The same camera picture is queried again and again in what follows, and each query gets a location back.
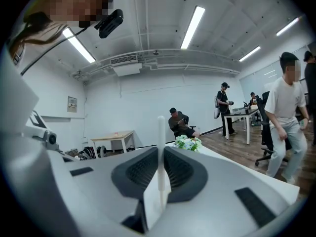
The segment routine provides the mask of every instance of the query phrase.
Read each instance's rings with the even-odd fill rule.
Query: black shorts
[[[188,128],[187,130],[183,131],[188,137],[193,137],[193,134],[195,133],[195,131],[191,128]]]

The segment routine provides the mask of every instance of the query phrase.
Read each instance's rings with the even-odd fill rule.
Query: flower bouquet
[[[200,139],[189,139],[186,135],[177,137],[174,144],[177,148],[186,149],[193,152],[198,152],[198,149],[202,146]]]

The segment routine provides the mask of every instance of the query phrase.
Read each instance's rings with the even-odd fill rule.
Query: hair
[[[63,33],[63,31],[68,27],[67,24],[53,22],[50,20],[44,12],[37,12],[29,15],[24,19],[26,25],[22,32],[20,32],[13,40],[9,47],[9,52],[14,59],[20,46],[24,44],[35,44],[35,45],[45,45],[56,41]],[[54,31],[54,34],[47,40],[32,39],[32,36],[42,33],[42,35]]]
[[[304,62],[307,62],[311,58],[313,58],[313,54],[309,51],[306,51],[304,54]]]
[[[292,53],[284,52],[280,57],[280,65],[283,71],[283,74],[286,71],[287,66],[295,66],[295,61],[299,59]]]
[[[175,113],[176,111],[177,111],[177,110],[176,110],[175,108],[171,108],[171,109],[170,109],[170,113],[171,113],[171,114]]]

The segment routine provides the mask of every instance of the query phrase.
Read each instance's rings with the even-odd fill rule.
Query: man
[[[229,110],[229,105],[232,104],[232,102],[228,101],[227,95],[225,90],[229,88],[229,85],[224,82],[222,83],[222,88],[220,91],[217,93],[217,103],[219,105],[219,110],[221,112],[222,116],[222,122],[223,122],[223,135],[226,136],[226,127],[225,127],[225,119],[224,119],[224,114],[229,114],[231,113]],[[233,123],[231,118],[227,118],[227,126],[228,126],[228,132],[230,135],[237,134],[235,130],[233,129]]]
[[[249,102],[249,105],[257,105],[257,98],[256,98],[255,93],[254,93],[254,92],[251,92],[251,93],[250,93],[250,96],[251,96],[251,100],[250,100],[250,102]],[[255,126],[256,115],[258,115],[258,114],[253,114],[253,115],[251,115],[251,118],[252,118],[251,125],[252,125],[252,126]]]
[[[200,137],[199,132],[188,127],[189,117],[182,112],[177,112],[175,108],[170,109],[171,118],[169,119],[170,129],[176,133],[176,136],[187,135],[188,137]]]
[[[313,115],[313,123],[314,123],[314,140],[312,142],[312,146],[314,147],[316,144],[316,63],[315,57],[313,57],[312,53],[306,51],[304,55],[304,61],[307,62],[305,68],[305,80],[307,84],[308,97],[309,97],[309,106]]]
[[[294,154],[282,176],[287,183],[294,184],[293,175],[299,167],[307,150],[303,130],[308,124],[305,96],[301,84],[301,66],[297,57],[285,52],[280,57],[283,76],[277,79],[270,90],[265,111],[270,119],[271,137],[274,153],[271,155],[267,175],[274,177],[285,156],[285,139],[288,138]],[[295,110],[299,107],[304,119],[299,125]]]

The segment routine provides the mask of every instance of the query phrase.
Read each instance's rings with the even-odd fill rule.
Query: fluorescent light
[[[299,21],[299,18],[294,19],[289,24],[287,24],[285,27],[283,27],[280,31],[276,33],[276,36],[280,36],[282,33],[284,33],[287,29],[289,29],[291,26],[296,24]]]
[[[243,56],[239,61],[242,62],[245,59],[247,59],[250,55],[254,54],[255,52],[257,52],[261,47],[257,46],[254,50],[252,50],[250,53],[246,54],[245,56]]]
[[[189,28],[187,30],[187,33],[183,39],[182,45],[181,45],[181,49],[187,49],[194,33],[196,32],[197,28],[198,28],[198,24],[201,21],[201,18],[203,16],[205,12],[205,9],[202,7],[197,6],[194,10],[193,13],[193,17],[191,19],[191,22],[189,24]]]
[[[267,74],[272,73],[273,71],[275,71],[275,70],[272,70],[272,71],[270,71],[270,72],[267,72],[266,74],[264,74],[264,76],[266,76]]]
[[[69,28],[67,28],[63,31],[63,35],[66,38],[68,38],[70,36],[73,36],[74,34],[72,33],[72,31],[70,31]],[[79,51],[79,53],[82,54],[83,57],[87,59],[88,62],[90,63],[95,62],[95,59],[91,56],[91,54],[89,54],[87,49],[79,42],[77,37],[73,37],[69,39],[69,41]]]

